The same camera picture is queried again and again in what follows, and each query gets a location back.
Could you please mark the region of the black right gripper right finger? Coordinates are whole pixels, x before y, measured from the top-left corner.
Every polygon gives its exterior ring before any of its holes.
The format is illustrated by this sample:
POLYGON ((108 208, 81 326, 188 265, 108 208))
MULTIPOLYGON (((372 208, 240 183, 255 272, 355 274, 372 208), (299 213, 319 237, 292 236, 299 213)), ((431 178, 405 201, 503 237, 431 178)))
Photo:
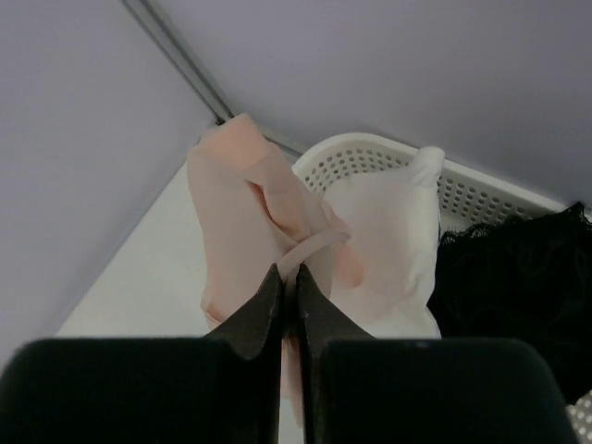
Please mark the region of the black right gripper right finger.
POLYGON ((513 339, 376 339, 296 278, 308 443, 574 443, 542 357, 513 339))

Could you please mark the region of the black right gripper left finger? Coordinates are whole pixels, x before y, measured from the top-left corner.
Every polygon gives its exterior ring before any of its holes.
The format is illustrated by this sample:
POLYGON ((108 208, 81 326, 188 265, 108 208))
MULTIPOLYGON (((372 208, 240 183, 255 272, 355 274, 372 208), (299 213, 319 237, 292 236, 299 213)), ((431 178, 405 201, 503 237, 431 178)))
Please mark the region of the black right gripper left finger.
POLYGON ((1 375, 5 443, 275 443, 283 284, 209 334, 40 339, 1 375))

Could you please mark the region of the peach pink bra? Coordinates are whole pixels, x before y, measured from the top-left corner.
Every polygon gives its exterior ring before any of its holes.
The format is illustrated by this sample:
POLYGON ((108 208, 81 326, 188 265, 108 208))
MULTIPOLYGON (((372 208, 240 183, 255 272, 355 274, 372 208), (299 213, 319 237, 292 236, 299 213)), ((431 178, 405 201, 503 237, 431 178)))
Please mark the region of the peach pink bra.
POLYGON ((208 130, 186 169, 203 233, 201 306, 210 328, 256 293, 271 265, 289 287, 306 265, 325 296, 338 284, 363 283, 365 269, 346 224, 302 184, 248 115, 208 130))

